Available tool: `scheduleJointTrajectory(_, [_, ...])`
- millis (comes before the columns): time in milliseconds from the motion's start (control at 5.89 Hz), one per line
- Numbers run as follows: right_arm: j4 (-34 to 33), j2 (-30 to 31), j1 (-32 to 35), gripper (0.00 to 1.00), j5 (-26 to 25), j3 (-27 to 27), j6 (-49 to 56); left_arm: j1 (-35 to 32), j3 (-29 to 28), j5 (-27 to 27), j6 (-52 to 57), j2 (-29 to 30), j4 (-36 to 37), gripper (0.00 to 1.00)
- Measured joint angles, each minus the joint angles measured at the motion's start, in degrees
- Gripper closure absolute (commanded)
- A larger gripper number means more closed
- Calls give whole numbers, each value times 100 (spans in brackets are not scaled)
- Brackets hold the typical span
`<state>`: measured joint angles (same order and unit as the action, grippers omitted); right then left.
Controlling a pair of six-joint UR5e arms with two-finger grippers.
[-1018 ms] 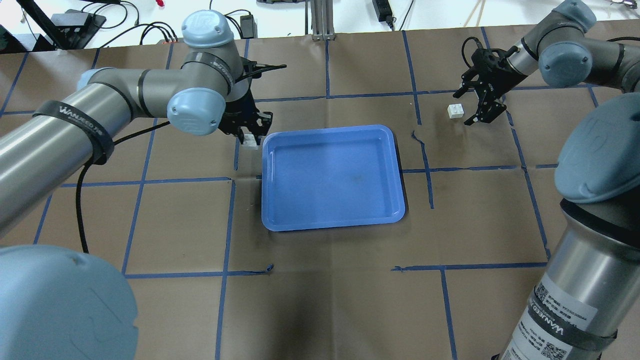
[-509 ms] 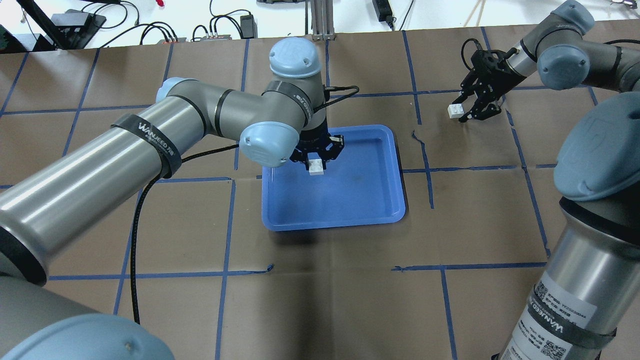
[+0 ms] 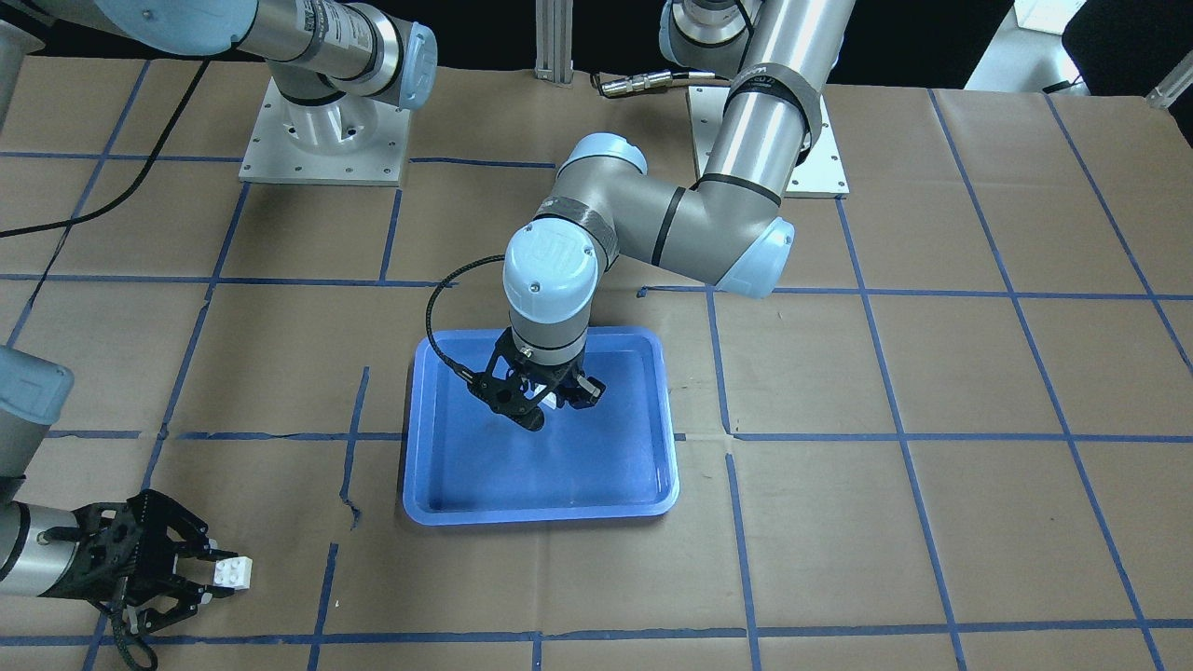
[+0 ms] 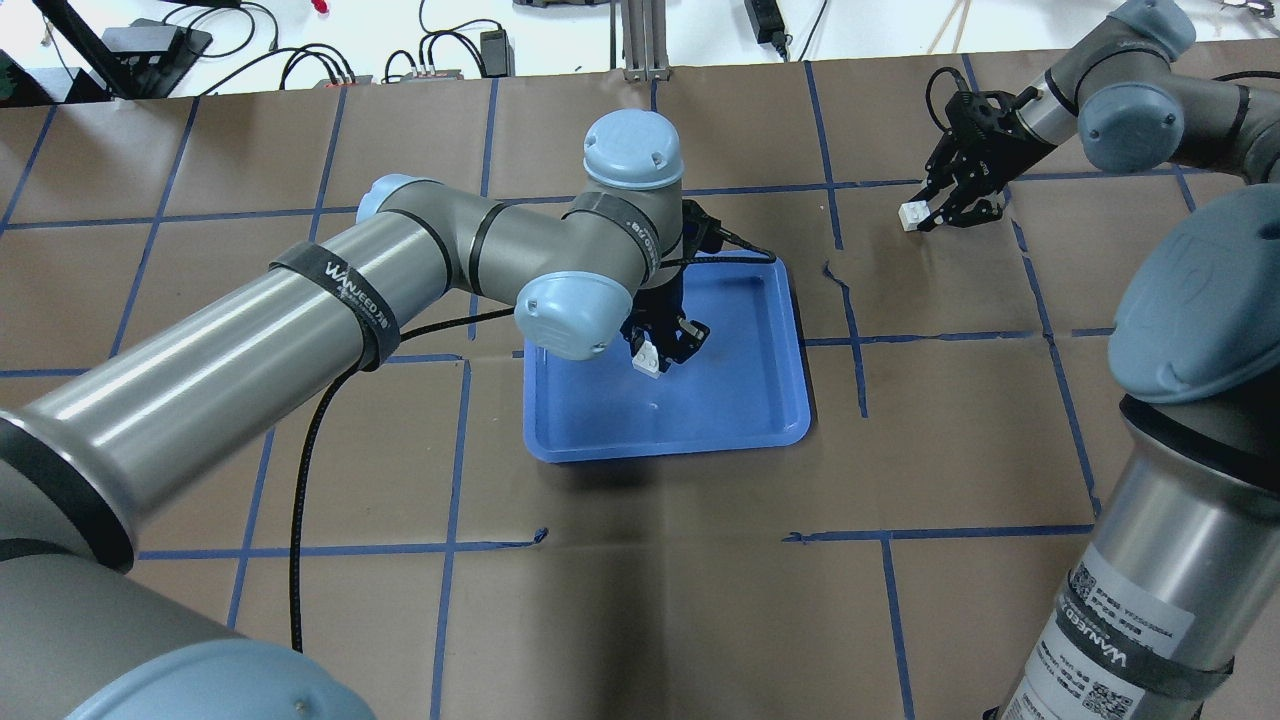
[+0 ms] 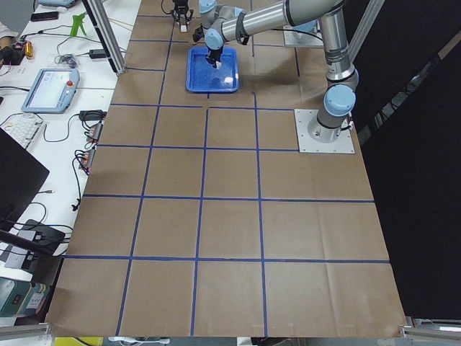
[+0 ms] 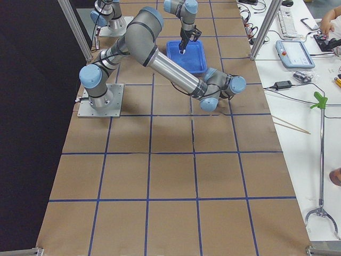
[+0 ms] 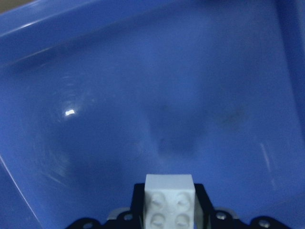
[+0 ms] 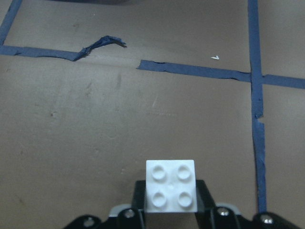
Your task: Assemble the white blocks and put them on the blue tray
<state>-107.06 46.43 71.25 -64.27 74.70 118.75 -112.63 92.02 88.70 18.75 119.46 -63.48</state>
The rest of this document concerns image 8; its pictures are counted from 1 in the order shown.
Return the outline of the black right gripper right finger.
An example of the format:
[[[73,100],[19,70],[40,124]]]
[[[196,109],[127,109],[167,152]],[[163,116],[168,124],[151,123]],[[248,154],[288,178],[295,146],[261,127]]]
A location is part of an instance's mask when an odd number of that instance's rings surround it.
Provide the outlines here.
[[[195,218],[198,228],[211,229],[211,210],[215,207],[214,199],[203,180],[196,180],[197,212]]]

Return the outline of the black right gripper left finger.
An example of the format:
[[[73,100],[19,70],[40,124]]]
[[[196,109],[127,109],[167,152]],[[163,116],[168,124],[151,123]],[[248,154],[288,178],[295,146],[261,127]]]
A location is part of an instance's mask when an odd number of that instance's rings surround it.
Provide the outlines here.
[[[132,217],[132,229],[145,229],[145,194],[146,182],[139,180],[135,182],[131,208],[134,212]]]

